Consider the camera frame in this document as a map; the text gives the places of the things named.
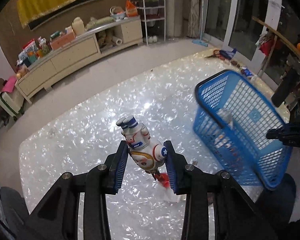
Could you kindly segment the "blue plastic basket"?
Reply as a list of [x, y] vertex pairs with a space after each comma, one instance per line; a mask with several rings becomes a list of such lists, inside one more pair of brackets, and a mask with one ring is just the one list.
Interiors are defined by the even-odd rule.
[[273, 190], [286, 172], [292, 148], [267, 139], [285, 122], [274, 106], [247, 79], [223, 70], [198, 83], [193, 130], [241, 185]]

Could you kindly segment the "white astronaut toy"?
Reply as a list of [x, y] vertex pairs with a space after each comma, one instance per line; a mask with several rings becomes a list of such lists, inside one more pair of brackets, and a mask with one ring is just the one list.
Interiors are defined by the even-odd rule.
[[116, 125], [122, 128], [121, 134], [125, 137], [129, 155], [133, 161], [147, 174], [164, 188], [164, 200], [178, 203], [183, 199], [174, 195], [170, 188], [170, 181], [166, 173], [161, 173], [159, 168], [165, 164], [168, 151], [157, 139], [151, 137], [148, 128], [137, 122], [134, 116], [122, 117]]

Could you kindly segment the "wooden side table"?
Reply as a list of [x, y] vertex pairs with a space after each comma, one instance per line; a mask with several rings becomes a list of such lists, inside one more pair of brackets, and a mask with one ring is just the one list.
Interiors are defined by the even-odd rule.
[[300, 50], [298, 49], [298, 47], [294, 46], [281, 33], [272, 28], [270, 25], [256, 18], [255, 16], [252, 17], [252, 20], [264, 26], [267, 30], [265, 34], [260, 35], [258, 41], [256, 42], [257, 48], [266, 56], [266, 61], [262, 64], [261, 69], [257, 73], [259, 77], [262, 77], [262, 75], [265, 73], [275, 48], [279, 49], [281, 45], [287, 47], [300, 62]]

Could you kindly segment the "blue tissue pack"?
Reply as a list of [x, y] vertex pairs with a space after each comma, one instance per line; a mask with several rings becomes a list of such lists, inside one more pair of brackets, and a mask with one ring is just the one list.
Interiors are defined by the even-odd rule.
[[243, 76], [245, 76], [248, 79], [251, 79], [254, 76], [254, 74], [246, 67], [241, 67], [240, 72]]

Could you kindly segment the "blue striped cloth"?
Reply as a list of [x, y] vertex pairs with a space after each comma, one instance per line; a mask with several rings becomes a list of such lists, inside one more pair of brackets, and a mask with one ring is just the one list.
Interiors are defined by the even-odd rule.
[[225, 59], [227, 59], [227, 60], [232, 60], [233, 57], [234, 57], [234, 55], [236, 54], [236, 52], [237, 52], [237, 49], [233, 49], [232, 51], [228, 51], [228, 50], [223, 50], [223, 49], [221, 49], [221, 50], [219, 51], [219, 54], [220, 54], [223, 58], [225, 58]]

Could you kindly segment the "orange cardboard box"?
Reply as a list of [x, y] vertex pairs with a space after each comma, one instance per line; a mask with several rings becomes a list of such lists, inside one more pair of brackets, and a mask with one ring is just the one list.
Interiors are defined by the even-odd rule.
[[54, 40], [52, 40], [50, 42], [50, 46], [53, 50], [57, 50], [58, 48], [61, 48], [62, 46], [70, 43], [75, 38], [76, 38], [76, 35], [72, 31], [72, 32], [63, 34], [63, 35], [59, 36], [58, 38], [55, 38]]

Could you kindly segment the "paper towel roll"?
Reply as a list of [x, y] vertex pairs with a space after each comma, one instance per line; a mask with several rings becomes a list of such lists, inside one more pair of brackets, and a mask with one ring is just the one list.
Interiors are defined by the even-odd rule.
[[121, 45], [122, 44], [122, 40], [116, 36], [113, 36], [112, 41], [117, 45]]

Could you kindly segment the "cream TV cabinet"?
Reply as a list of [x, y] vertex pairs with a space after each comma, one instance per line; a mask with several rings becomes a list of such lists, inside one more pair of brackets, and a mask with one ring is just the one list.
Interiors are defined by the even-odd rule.
[[[101, 49], [98, 45], [97, 34], [108, 29], [113, 30], [114, 37], [121, 39], [122, 43], [111, 48]], [[91, 29], [70, 43], [37, 60], [30, 67], [30, 71], [16, 82], [15, 87], [26, 101], [31, 102], [31, 98], [40, 90], [51, 89], [52, 85], [75, 71], [103, 57], [142, 42], [139, 16]]]

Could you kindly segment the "white metal shelf rack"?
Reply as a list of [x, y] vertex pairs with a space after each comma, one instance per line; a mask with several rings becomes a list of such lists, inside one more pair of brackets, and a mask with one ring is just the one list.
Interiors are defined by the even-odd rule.
[[129, 0], [141, 19], [143, 41], [149, 45], [166, 40], [166, 0]]

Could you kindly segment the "orange snack bag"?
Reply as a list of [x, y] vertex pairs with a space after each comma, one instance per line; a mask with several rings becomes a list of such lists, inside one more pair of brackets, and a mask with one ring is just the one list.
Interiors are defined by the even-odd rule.
[[126, 0], [126, 16], [127, 17], [137, 17], [138, 16], [138, 10], [137, 7], [129, 0]]

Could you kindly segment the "red handled scissors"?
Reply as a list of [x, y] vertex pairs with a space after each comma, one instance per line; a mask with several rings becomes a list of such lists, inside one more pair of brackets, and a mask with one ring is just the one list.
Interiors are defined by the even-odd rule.
[[221, 60], [226, 60], [226, 58], [220, 54], [220, 50], [216, 49], [213, 51], [213, 54], [210, 55], [210, 56], [207, 56], [207, 58], [218, 58], [218, 59], [221, 59]]

